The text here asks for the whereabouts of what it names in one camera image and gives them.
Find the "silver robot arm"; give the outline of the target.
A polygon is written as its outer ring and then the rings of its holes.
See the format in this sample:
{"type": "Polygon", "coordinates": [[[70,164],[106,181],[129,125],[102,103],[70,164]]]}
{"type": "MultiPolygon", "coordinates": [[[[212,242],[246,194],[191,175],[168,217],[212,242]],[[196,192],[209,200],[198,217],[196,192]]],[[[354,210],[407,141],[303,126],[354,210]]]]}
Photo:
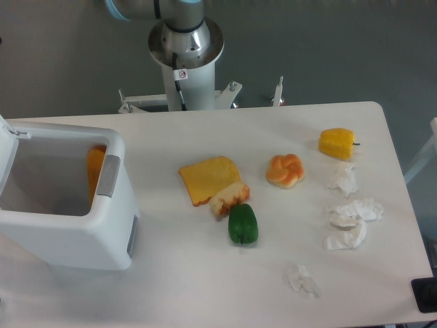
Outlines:
{"type": "Polygon", "coordinates": [[[198,29],[205,19],[203,1],[106,0],[104,4],[116,19],[162,20],[171,30],[178,33],[198,29]]]}

